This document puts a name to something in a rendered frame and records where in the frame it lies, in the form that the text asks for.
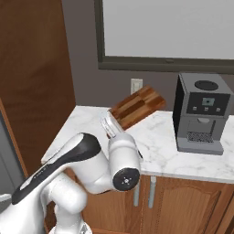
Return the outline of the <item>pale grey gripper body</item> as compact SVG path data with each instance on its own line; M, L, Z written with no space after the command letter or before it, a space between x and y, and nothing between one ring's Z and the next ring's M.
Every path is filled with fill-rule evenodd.
M101 117L101 125L109 138L114 138L117 134L124 132L124 129L110 112L106 112Z

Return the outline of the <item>striped wooden cutting board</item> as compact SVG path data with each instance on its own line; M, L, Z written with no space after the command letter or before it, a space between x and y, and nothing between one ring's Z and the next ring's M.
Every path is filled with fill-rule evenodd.
M162 110L165 104L165 99L158 92L145 85L110 108L110 112L118 124L127 130L153 112Z

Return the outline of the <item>brown wooden cabinet door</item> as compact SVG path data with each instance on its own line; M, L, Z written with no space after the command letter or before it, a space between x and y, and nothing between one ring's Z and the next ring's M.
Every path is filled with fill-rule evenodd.
M88 194L81 212L93 234L149 234L152 211L148 207L150 176L140 180L139 206L133 205L133 190Z
M225 234L233 199L232 184L157 177L152 234Z

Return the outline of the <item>tall brown wooden cabinet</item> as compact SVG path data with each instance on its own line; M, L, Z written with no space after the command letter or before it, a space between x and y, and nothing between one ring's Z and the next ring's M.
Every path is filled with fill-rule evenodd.
M0 99L31 174L75 107L61 0L0 0Z

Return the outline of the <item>dark grey framed window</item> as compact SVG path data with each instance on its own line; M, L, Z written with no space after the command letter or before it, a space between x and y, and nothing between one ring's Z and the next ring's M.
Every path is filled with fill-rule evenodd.
M94 0L98 69L201 72L234 75L233 59L212 58L149 58L107 56L104 45L103 0Z

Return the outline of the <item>grey coffee machine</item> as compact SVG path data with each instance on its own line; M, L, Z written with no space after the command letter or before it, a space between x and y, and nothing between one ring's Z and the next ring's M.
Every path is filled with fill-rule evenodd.
M234 93L215 73L180 73L175 90L173 125L179 152L223 155L220 142Z

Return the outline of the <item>grey fridge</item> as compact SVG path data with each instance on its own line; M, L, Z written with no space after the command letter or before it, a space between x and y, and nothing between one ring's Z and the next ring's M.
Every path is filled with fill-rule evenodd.
M0 109L0 195L12 195L24 179L23 169Z

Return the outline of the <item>white wall outlet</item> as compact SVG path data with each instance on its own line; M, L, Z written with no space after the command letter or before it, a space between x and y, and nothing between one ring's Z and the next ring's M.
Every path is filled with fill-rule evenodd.
M131 79L131 94L134 94L143 87L142 79Z

